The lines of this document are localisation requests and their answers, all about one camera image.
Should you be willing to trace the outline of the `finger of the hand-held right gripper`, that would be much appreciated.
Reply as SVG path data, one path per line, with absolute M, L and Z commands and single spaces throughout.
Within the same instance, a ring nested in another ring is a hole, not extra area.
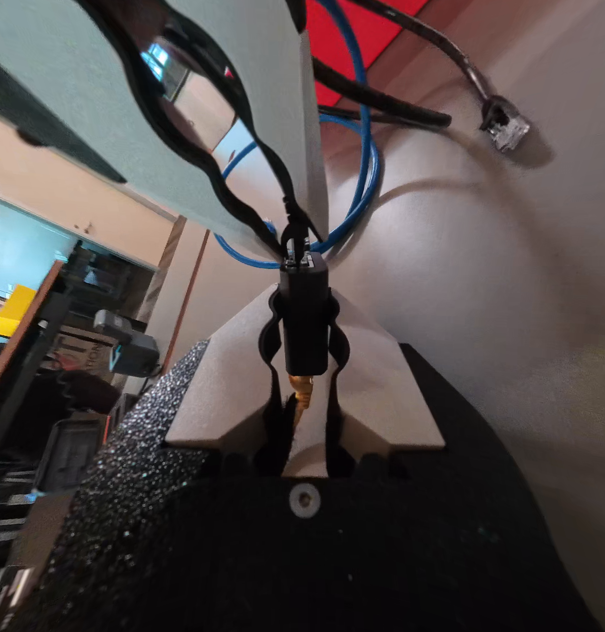
M 168 1 L 173 112 L 260 218 L 328 237 L 328 191 L 304 1 Z
M 143 59 L 173 18 L 164 1 L 0 1 L 0 65 L 136 194 L 282 257 Z

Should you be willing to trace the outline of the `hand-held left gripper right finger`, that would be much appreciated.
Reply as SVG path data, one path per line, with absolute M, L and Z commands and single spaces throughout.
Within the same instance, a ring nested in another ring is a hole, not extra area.
M 328 458 L 433 451 L 445 439 L 399 343 L 335 289 L 328 339 Z

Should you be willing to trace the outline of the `black power station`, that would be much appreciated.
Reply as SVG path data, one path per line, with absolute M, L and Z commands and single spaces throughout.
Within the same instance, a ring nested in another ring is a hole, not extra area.
M 77 488 L 101 447 L 106 419 L 87 415 L 54 424 L 32 490 L 51 494 Z

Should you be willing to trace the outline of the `white door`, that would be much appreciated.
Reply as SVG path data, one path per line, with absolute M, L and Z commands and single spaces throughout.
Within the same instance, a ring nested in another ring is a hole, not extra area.
M 167 269 L 176 216 L 48 148 L 0 118 L 0 200 L 150 269 Z

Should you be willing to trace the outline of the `grey battery charger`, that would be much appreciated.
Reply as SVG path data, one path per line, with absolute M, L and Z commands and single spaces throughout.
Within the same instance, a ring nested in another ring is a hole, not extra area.
M 105 309 L 98 310 L 94 329 L 115 341 L 109 358 L 112 373 L 138 378 L 156 375 L 160 358 L 156 340 L 135 329 L 129 319 Z

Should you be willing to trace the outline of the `wooden desk with black frame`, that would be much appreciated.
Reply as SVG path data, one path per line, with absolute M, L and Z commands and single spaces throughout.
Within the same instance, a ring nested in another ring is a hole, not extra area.
M 0 355 L 0 444 L 69 313 L 67 267 L 54 262 Z

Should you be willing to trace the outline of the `small yellow bin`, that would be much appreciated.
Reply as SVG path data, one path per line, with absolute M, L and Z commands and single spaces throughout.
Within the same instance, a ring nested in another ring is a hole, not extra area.
M 15 286 L 0 309 L 0 337 L 10 338 L 14 335 L 37 293 L 36 290 L 23 285 Z

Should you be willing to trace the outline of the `black ethernet port adapter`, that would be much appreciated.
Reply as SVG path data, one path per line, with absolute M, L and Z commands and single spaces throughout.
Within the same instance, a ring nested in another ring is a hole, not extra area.
M 328 367 L 329 272 L 318 252 L 308 251 L 298 266 L 280 271 L 279 309 L 285 366 L 291 376 L 318 376 Z

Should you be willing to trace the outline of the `red plastic bin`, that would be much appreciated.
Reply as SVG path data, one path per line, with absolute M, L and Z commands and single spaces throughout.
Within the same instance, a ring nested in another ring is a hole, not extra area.
M 338 1 L 350 22 L 366 69 L 397 38 L 401 28 L 349 1 Z M 319 1 L 307 1 L 307 31 L 312 55 L 354 79 L 352 58 L 339 28 Z

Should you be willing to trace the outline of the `printed floor sign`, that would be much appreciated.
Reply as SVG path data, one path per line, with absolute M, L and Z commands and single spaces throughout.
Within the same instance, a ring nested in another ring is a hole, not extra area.
M 109 380 L 112 373 L 109 369 L 112 342 L 101 337 L 93 337 L 91 334 L 60 332 L 54 339 L 49 355 L 57 356 L 73 362 L 76 367 Z

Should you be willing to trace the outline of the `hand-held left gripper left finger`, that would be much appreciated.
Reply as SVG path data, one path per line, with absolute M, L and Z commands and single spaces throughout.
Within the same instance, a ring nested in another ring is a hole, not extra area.
M 255 454 L 266 440 L 262 415 L 272 395 L 259 334 L 273 313 L 274 283 L 222 325 L 206 350 L 166 434 L 172 447 Z

